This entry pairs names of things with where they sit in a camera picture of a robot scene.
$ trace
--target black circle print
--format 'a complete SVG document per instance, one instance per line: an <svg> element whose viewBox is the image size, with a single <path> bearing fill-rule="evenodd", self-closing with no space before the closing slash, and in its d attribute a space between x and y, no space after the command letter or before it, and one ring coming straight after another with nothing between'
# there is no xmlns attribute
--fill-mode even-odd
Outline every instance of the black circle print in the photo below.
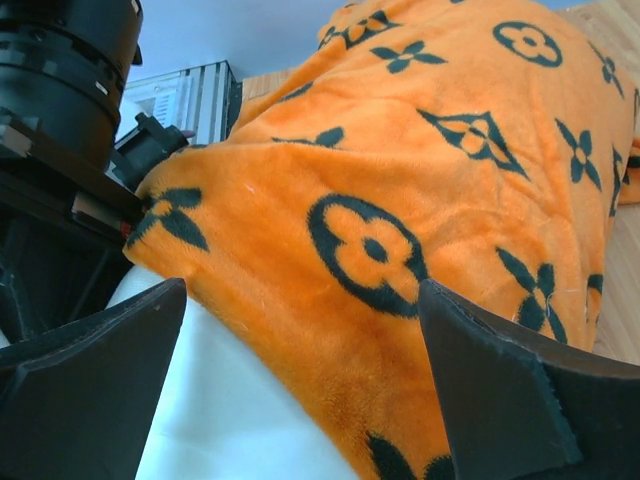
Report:
<svg viewBox="0 0 640 480"><path fill-rule="evenodd" d="M493 29L496 40L516 55L543 67L562 65L558 44L535 25L524 22L505 22Z"/></svg>
<svg viewBox="0 0 640 480"><path fill-rule="evenodd" d="M420 242L400 220L359 198L331 194L312 207L308 222L320 258L343 288L380 312L418 314L427 268Z"/></svg>

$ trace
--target wooden floor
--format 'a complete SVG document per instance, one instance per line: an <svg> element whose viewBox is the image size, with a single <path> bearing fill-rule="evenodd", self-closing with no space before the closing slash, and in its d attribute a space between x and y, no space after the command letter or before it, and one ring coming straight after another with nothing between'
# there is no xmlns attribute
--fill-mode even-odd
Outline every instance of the wooden floor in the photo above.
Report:
<svg viewBox="0 0 640 480"><path fill-rule="evenodd" d="M600 0L558 13L608 49L640 85L640 0ZM290 73L245 80L244 100L275 90ZM619 210L607 251L603 301L596 353L640 365L640 206Z"/></svg>

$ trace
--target blanket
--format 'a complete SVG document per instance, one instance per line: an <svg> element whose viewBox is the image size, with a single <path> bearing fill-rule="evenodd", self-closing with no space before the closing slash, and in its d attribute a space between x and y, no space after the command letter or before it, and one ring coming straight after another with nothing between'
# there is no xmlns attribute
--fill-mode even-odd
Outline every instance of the blanket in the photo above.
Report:
<svg viewBox="0 0 640 480"><path fill-rule="evenodd" d="M368 0L318 41L147 176L125 253L184 278L361 478L453 478L418 285L591 349L640 93L526 0Z"/></svg>

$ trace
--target orange fabric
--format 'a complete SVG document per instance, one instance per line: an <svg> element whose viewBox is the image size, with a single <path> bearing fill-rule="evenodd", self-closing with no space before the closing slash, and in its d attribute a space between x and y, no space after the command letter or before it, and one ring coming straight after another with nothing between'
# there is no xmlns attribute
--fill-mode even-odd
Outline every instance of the orange fabric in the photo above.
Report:
<svg viewBox="0 0 640 480"><path fill-rule="evenodd" d="M184 277L362 478L392 450L451 475L419 281L591 349L640 95L523 0L371 0L319 38L227 141L147 177L126 254Z"/></svg>

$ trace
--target orange blanket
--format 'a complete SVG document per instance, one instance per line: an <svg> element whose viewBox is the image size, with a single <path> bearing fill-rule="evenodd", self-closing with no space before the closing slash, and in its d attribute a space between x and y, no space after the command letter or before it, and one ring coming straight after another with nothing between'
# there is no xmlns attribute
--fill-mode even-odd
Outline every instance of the orange blanket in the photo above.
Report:
<svg viewBox="0 0 640 480"><path fill-rule="evenodd" d="M418 284L591 349L640 94L524 0L370 0L319 40L147 177L126 254L185 278L362 478L453 478Z"/></svg>

